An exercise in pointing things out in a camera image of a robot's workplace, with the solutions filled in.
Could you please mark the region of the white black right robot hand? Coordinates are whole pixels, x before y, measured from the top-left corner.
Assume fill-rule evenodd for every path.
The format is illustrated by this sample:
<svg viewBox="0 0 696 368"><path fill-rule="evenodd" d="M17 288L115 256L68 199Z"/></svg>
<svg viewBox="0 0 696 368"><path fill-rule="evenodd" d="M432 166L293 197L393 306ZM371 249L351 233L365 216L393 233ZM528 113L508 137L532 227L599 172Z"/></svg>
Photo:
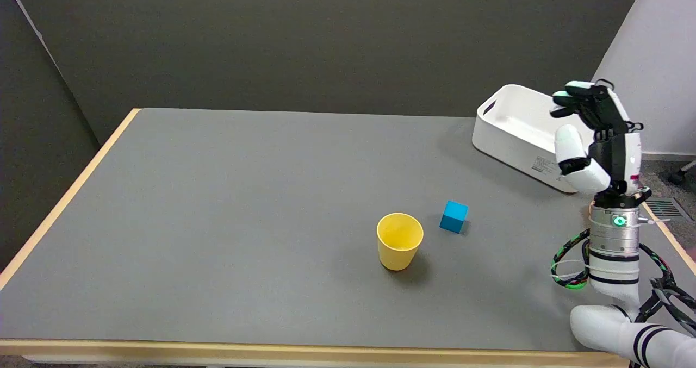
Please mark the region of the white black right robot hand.
<svg viewBox="0 0 696 368"><path fill-rule="evenodd" d="M555 160L563 179L593 195L599 209L635 209L648 200L651 189L639 182L644 126L629 119L614 84L604 79L569 81L552 101L552 118L577 115L593 133L585 146L575 126L555 131Z"/></svg>

